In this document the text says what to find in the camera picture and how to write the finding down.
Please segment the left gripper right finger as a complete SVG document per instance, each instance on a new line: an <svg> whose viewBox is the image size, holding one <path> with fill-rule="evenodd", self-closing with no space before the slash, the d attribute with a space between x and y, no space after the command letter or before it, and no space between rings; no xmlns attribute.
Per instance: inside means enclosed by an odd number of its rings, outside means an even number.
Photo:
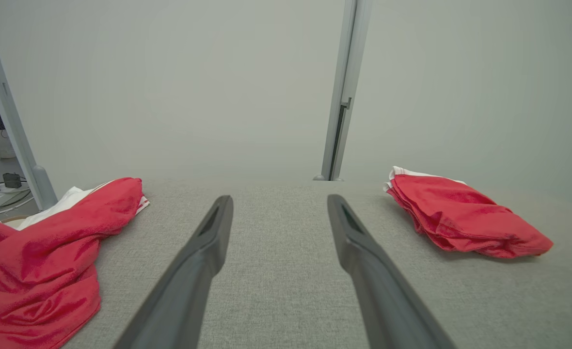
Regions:
<svg viewBox="0 0 572 349"><path fill-rule="evenodd" d="M395 263L344 197L328 196L328 215L341 267L354 284L372 349L454 349Z"/></svg>

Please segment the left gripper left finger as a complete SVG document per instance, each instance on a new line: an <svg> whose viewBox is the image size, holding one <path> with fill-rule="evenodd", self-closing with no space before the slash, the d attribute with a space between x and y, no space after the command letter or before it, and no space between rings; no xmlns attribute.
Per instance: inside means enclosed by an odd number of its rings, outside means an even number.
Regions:
<svg viewBox="0 0 572 349"><path fill-rule="evenodd" d="M231 196L218 197L115 343L116 349L195 349L211 281L226 261Z"/></svg>

